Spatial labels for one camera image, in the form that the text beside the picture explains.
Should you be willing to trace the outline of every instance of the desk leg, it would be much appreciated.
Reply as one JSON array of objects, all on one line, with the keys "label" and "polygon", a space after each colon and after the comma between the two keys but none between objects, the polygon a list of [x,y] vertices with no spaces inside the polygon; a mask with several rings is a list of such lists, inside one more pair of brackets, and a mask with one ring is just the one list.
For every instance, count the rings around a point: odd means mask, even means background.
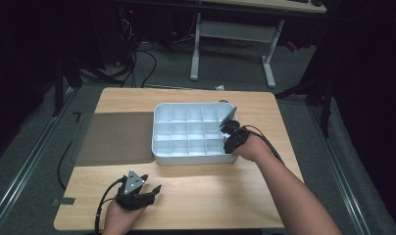
[{"label": "desk leg", "polygon": [[266,80],[268,81],[269,88],[275,88],[274,77],[272,74],[272,67],[271,67],[271,59],[274,52],[274,48],[277,44],[277,40],[280,37],[281,30],[283,28],[284,20],[279,21],[277,28],[274,31],[273,39],[271,42],[271,46],[269,48],[269,52],[266,56],[262,57],[263,68],[265,69],[265,76]]},{"label": "desk leg", "polygon": [[191,76],[190,76],[191,80],[198,80],[200,34],[201,34],[201,13],[197,13],[197,24],[195,29],[195,49],[194,49],[194,55],[192,56]]}]

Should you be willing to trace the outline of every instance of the human hand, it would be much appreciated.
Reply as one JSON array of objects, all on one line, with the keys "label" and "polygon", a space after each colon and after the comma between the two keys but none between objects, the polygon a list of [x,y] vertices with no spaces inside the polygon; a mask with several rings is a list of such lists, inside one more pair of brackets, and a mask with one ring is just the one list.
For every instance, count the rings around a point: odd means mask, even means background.
[{"label": "human hand", "polygon": [[141,208],[136,211],[128,211],[119,206],[116,200],[113,200],[107,207],[103,235],[126,234],[145,209]]},{"label": "human hand", "polygon": [[260,137],[250,134],[247,141],[236,148],[231,154],[241,156],[248,161],[256,162],[259,157],[272,155],[272,149]]}]

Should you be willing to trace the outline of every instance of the white plastic tray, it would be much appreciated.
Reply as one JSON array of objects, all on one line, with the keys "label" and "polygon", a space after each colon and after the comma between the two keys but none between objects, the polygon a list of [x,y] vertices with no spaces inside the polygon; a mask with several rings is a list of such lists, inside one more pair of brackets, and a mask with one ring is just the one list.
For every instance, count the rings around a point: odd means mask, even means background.
[{"label": "white plastic tray", "polygon": [[163,103],[155,108],[152,152],[159,165],[234,163],[226,154],[220,123],[233,109],[226,102]]}]

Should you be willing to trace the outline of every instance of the forearm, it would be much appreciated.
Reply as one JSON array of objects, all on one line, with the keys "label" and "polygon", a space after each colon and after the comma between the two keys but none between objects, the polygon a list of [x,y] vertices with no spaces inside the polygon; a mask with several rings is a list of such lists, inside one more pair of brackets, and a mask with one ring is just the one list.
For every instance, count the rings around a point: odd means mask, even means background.
[{"label": "forearm", "polygon": [[318,198],[272,153],[255,162],[290,234],[341,234]]}]

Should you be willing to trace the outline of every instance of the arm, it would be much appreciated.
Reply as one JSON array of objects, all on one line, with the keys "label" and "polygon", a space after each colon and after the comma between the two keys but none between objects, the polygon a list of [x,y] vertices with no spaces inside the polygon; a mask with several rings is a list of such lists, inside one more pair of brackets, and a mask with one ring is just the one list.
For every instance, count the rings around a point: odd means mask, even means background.
[{"label": "arm", "polygon": [[107,207],[103,235],[126,234],[145,209],[146,208],[141,208],[136,211],[127,211],[121,208],[116,203],[116,200],[113,200]]},{"label": "arm", "polygon": [[232,154],[255,162],[259,167],[290,234],[341,234],[318,198],[275,158],[262,139],[251,135]]}]

